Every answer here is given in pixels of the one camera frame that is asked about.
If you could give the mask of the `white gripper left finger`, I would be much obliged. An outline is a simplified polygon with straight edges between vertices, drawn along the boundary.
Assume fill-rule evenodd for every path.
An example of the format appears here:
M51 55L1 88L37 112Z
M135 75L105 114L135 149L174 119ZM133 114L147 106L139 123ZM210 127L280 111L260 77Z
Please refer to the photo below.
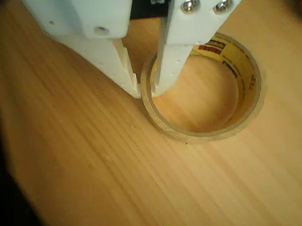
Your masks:
M141 97L127 48L133 0L22 0L42 30L132 97Z

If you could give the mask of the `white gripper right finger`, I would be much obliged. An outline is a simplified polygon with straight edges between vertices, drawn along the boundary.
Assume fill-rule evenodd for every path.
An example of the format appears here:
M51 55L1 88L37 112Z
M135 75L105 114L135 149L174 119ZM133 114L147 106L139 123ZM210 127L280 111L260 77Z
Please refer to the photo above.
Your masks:
M170 0L161 19L152 93L163 94L177 80L194 46L214 36L242 0Z

